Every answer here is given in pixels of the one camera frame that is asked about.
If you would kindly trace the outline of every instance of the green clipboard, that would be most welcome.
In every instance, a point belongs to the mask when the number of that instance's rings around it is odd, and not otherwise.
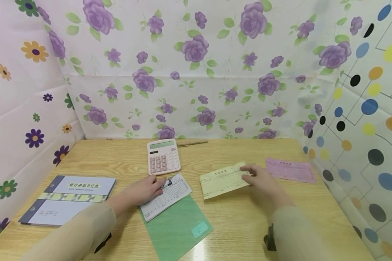
[[[188,195],[150,222],[141,218],[160,261],[177,261],[213,231],[193,198]]]

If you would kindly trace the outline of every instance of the pink form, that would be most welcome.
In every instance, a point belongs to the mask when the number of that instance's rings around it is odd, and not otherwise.
[[[311,164],[307,162],[290,162],[266,159],[266,167],[270,174],[275,178],[289,179],[306,183],[315,183],[314,173],[311,170]]]

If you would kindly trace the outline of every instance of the wooden table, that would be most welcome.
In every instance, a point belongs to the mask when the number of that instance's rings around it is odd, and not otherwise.
[[[0,235],[0,261],[15,261],[54,228],[20,225],[17,221],[56,175],[114,177],[114,192],[148,175],[147,147],[150,140],[82,140],[47,177]],[[274,140],[209,140],[207,144],[179,148],[181,173],[193,190],[192,197],[213,225],[213,232],[180,260],[278,260],[265,250],[270,208],[251,187],[202,198],[199,175],[240,161],[265,166],[265,158],[306,162],[298,143],[289,138]],[[336,260],[373,260],[338,204],[317,176],[317,184],[278,180],[329,245]],[[150,237],[135,209],[129,221],[119,220],[113,237],[96,255],[86,260],[158,260]]]

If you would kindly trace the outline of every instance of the beige sleeve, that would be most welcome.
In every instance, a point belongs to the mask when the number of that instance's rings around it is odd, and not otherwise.
[[[94,253],[115,224],[116,215],[108,204],[92,204],[34,245],[20,261],[83,260]]]
[[[296,207],[282,207],[273,214],[273,231],[280,261],[331,261],[320,236]]]

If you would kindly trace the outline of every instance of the yellow receipt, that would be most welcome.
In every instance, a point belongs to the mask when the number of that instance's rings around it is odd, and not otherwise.
[[[239,162],[234,166],[225,167],[199,176],[202,186],[203,199],[213,198],[221,194],[239,189],[248,185],[241,176],[249,174],[248,171],[240,171],[245,162]]]

